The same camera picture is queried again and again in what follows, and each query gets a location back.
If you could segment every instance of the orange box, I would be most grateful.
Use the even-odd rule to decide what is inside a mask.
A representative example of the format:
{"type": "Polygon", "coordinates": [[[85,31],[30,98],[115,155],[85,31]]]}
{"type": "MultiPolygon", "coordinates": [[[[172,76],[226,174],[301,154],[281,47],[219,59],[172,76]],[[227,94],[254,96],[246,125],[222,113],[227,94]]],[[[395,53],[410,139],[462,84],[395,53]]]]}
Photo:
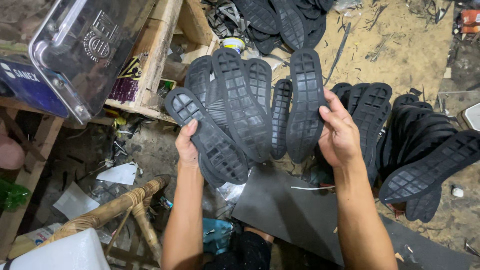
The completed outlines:
{"type": "Polygon", "coordinates": [[[462,11],[462,33],[480,32],[480,10],[462,11]]]}

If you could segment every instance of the white string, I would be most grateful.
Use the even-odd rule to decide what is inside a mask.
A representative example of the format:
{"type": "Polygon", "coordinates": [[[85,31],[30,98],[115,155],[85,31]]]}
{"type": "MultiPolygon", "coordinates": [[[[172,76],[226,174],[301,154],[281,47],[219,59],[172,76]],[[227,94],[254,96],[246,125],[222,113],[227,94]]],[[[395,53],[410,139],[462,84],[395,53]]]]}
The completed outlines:
{"type": "Polygon", "coordinates": [[[299,187],[299,186],[291,186],[290,188],[304,189],[304,190],[318,190],[318,189],[328,189],[328,188],[333,188],[333,187],[335,187],[335,186],[334,186],[334,185],[332,185],[332,186],[314,187],[314,188],[306,188],[306,187],[299,187]]]}

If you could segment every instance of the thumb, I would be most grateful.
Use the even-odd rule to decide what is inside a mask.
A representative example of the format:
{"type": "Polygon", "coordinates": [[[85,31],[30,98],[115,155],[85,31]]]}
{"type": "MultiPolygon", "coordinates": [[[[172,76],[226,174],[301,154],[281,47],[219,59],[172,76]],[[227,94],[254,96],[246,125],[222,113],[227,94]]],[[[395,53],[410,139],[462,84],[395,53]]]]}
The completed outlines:
{"type": "Polygon", "coordinates": [[[183,128],[181,128],[177,142],[180,144],[190,142],[190,137],[195,133],[198,127],[198,121],[194,118],[188,122],[183,128]]]}
{"type": "Polygon", "coordinates": [[[332,113],[326,106],[320,106],[319,111],[323,120],[329,123],[335,131],[341,132],[348,128],[348,125],[340,117],[332,113]]]}

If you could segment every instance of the green plastic bottle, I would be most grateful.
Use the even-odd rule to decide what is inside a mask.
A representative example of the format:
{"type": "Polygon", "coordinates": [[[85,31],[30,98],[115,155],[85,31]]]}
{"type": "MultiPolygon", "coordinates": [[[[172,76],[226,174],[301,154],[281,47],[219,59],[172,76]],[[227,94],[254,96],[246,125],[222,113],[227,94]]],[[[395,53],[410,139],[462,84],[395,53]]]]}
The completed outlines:
{"type": "Polygon", "coordinates": [[[19,206],[27,203],[31,195],[28,188],[0,178],[0,209],[15,212],[19,206]]]}

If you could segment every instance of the yellow graphic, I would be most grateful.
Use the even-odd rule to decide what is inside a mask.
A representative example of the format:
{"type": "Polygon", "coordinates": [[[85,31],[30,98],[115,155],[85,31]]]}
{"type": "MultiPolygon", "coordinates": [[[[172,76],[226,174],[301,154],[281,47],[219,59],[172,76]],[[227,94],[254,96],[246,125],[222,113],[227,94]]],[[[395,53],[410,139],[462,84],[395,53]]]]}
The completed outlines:
{"type": "Polygon", "coordinates": [[[117,79],[131,77],[132,80],[138,81],[141,75],[142,69],[140,68],[140,60],[138,60],[138,57],[134,56],[120,72],[117,79]]]}

